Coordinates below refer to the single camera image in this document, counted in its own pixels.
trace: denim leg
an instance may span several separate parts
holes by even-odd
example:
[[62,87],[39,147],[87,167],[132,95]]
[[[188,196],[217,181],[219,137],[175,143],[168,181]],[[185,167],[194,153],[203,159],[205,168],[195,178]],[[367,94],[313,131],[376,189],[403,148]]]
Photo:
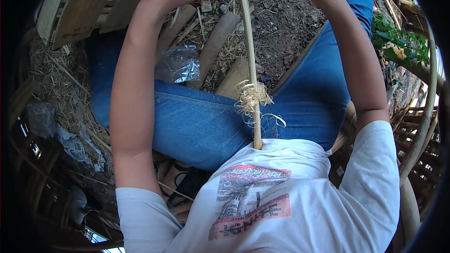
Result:
[[[373,0],[346,0],[371,37]],[[270,110],[286,128],[281,139],[306,139],[329,150],[342,127],[350,100],[338,44],[327,22],[292,76],[274,94]]]
[[[109,127],[111,88],[123,39],[122,33],[94,33],[86,40],[93,113],[104,127]],[[252,129],[236,113],[235,102],[155,81],[153,149],[203,170],[217,170],[252,141]],[[262,108],[262,113],[270,110]],[[263,120],[263,138],[275,138],[275,126],[274,119]]]

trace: t-shirt sleeve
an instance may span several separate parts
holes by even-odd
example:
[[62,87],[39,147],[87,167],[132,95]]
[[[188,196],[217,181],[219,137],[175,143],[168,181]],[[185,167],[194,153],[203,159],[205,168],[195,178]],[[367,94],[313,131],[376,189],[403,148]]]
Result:
[[400,210],[400,178],[397,150],[388,122],[373,121],[358,133],[339,189],[395,232]]
[[127,253],[164,252],[180,232],[180,223],[158,194],[122,187],[116,198]]

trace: printed graphic on shirt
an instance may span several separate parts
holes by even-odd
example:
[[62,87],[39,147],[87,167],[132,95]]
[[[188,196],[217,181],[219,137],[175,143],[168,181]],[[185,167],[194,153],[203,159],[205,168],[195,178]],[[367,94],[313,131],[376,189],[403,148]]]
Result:
[[222,173],[217,190],[220,211],[208,239],[232,237],[258,221],[291,216],[289,194],[267,201],[275,192],[282,191],[280,184],[290,176],[288,169],[253,165],[234,166]]

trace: wooden board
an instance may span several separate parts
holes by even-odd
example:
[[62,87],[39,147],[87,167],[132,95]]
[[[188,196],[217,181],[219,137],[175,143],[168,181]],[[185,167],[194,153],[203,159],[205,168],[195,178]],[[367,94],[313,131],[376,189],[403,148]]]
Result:
[[206,75],[239,19],[240,17],[232,12],[227,12],[219,19],[199,56],[200,80],[187,82],[187,87],[195,89],[202,87]]
[[194,16],[194,14],[197,14],[197,9],[194,6],[186,4],[180,7],[180,12],[172,27],[170,27],[171,24],[167,24],[166,28],[161,31],[158,42],[156,43],[157,56],[161,53],[161,51],[165,50],[172,44],[175,37],[183,29],[188,20]]
[[222,80],[219,87],[217,87],[216,94],[230,99],[237,100],[239,93],[236,91],[236,85],[250,79],[250,72],[248,70],[248,63],[243,59],[236,59],[228,74]]
[[108,0],[67,0],[59,18],[52,49],[87,38],[97,25]]
[[62,0],[44,0],[37,20],[37,32],[45,40],[51,40],[53,27]]
[[124,29],[131,20],[140,0],[117,0],[102,23],[100,33]]

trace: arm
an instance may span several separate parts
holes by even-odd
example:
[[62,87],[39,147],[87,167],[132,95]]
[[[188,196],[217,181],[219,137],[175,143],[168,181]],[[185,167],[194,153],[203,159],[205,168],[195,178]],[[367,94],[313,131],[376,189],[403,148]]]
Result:
[[169,11],[194,0],[141,0],[123,42],[114,74],[110,130],[116,187],[159,195],[152,159],[154,65],[158,34]]
[[372,42],[346,0],[312,0],[330,21],[341,54],[357,131],[375,120],[389,122],[386,90]]

